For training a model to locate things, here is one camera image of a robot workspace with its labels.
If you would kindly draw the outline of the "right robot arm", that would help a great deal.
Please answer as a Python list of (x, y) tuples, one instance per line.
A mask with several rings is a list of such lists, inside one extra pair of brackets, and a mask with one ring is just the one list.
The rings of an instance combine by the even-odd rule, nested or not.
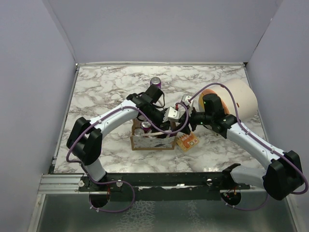
[(263, 188), (273, 199), (282, 200), (289, 194), (301, 195), (309, 184), (302, 172), (299, 155), (293, 150), (279, 149), (249, 131), (238, 115), (225, 113), (221, 99), (216, 94), (203, 96), (205, 110), (186, 107), (179, 120), (182, 132), (189, 134), (197, 126), (210, 126), (211, 130), (238, 144), (252, 155), (262, 169), (233, 164), (223, 170), (222, 184), (233, 189), (238, 184)]

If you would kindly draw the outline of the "purple soda can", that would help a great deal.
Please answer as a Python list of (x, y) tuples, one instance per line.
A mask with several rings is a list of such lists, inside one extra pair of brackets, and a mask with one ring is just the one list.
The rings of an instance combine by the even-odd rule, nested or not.
[(138, 120), (138, 121), (146, 121), (145, 117), (142, 116), (142, 115), (138, 116), (138, 117), (137, 117), (137, 120)]
[(150, 80), (150, 85), (154, 85), (156, 87), (158, 87), (159, 89), (161, 89), (161, 79), (159, 77), (153, 77)]
[(140, 127), (143, 129), (145, 133), (148, 133), (148, 131), (151, 130), (152, 125), (148, 121), (143, 121), (141, 122)]

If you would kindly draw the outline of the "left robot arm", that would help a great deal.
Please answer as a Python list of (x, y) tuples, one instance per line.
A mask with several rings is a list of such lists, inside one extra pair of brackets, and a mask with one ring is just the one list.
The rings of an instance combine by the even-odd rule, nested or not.
[(90, 175), (90, 185), (100, 191), (106, 187), (107, 174), (99, 161), (102, 140), (111, 131), (125, 122), (143, 116), (151, 123), (155, 132), (168, 131), (170, 123), (164, 122), (165, 110), (159, 110), (155, 103), (164, 95), (158, 87), (151, 85), (145, 92), (129, 94), (127, 98), (107, 113), (87, 120), (80, 117), (75, 121), (66, 146), (77, 157), (86, 174)]

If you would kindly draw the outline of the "red cola can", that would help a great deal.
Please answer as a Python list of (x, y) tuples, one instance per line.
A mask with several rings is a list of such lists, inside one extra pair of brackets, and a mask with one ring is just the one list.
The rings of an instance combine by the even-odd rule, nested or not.
[(145, 134), (145, 132), (142, 128), (136, 128), (133, 134), (134, 136), (141, 137), (143, 134)]

